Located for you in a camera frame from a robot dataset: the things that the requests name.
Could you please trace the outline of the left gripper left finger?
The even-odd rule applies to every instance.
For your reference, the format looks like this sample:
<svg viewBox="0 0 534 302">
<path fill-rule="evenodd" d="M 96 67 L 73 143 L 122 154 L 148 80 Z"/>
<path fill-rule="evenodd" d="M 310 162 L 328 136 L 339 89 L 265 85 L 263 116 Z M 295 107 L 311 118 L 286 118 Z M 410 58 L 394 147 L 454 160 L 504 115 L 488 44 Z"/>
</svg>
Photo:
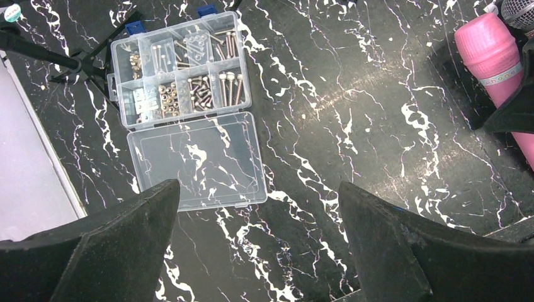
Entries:
<svg viewBox="0 0 534 302">
<path fill-rule="evenodd" d="M 178 212 L 169 179 L 24 240 L 1 242 L 2 301 L 152 301 Z"/>
</svg>

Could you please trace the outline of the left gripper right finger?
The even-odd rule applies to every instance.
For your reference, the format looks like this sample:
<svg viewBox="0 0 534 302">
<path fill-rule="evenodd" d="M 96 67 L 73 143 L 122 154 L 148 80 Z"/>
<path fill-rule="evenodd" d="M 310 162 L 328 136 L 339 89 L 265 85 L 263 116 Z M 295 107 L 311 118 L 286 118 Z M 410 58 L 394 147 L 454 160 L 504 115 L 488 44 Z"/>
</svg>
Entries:
<svg viewBox="0 0 534 302">
<path fill-rule="evenodd" d="M 346 181 L 338 202 L 367 301 L 533 300 L 533 245 L 444 226 Z"/>
</svg>

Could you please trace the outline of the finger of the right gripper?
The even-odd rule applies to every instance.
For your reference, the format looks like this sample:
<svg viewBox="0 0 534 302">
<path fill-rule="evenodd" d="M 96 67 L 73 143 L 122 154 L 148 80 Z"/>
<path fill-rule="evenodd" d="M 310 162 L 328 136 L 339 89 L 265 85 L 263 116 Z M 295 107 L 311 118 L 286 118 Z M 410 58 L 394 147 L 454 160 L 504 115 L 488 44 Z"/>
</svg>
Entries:
<svg viewBox="0 0 534 302">
<path fill-rule="evenodd" d="M 493 133 L 533 134 L 533 39 L 522 48 L 526 67 L 519 88 L 484 123 Z"/>
</svg>

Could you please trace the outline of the pink microphone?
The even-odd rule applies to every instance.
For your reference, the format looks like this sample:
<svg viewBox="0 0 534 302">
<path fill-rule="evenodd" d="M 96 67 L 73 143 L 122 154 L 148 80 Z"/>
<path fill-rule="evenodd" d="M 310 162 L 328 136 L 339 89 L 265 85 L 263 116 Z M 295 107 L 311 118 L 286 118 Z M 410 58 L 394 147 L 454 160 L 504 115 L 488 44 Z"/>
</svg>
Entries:
<svg viewBox="0 0 534 302">
<path fill-rule="evenodd" d="M 454 38 L 464 65 L 498 109 L 519 88 L 526 69 L 515 38 L 495 13 L 482 14 L 469 21 L 455 32 Z M 513 135 L 532 166 L 533 134 L 500 133 Z"/>
</svg>

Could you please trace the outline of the small black shock-mount tripod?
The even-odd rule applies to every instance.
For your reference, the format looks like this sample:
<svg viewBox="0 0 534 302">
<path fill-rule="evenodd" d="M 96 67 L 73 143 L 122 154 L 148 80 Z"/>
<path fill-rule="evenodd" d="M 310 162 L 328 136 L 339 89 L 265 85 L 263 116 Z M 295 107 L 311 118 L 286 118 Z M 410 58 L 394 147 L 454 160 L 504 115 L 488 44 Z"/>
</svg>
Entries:
<svg viewBox="0 0 534 302">
<path fill-rule="evenodd" d="M 69 76 L 78 75 L 82 81 L 88 81 L 93 84 L 105 97 L 108 104 L 115 109 L 119 109 L 117 103 L 110 98 L 110 89 L 108 87 L 108 74 L 112 67 L 111 43 L 122 31 L 128 30 L 130 24 L 140 21 L 141 17 L 142 13 L 137 10 L 127 13 L 126 19 L 96 48 L 90 52 L 79 49 L 71 56 L 47 50 L 41 45 L 25 40 L 21 37 L 21 32 L 15 25 L 2 20 L 1 50 L 65 67 L 65 71 L 59 75 L 50 76 L 48 80 L 54 83 L 66 84 Z"/>
</svg>

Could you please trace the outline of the rhinestone glitter microphone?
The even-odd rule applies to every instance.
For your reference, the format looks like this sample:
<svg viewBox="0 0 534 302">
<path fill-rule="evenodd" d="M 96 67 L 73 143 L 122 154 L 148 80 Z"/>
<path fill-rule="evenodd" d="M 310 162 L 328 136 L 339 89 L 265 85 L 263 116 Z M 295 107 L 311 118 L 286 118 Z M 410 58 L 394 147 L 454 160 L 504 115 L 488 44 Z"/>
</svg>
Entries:
<svg viewBox="0 0 534 302">
<path fill-rule="evenodd" d="M 533 0 L 504 0 L 501 5 L 504 22 L 523 31 L 533 30 Z"/>
</svg>

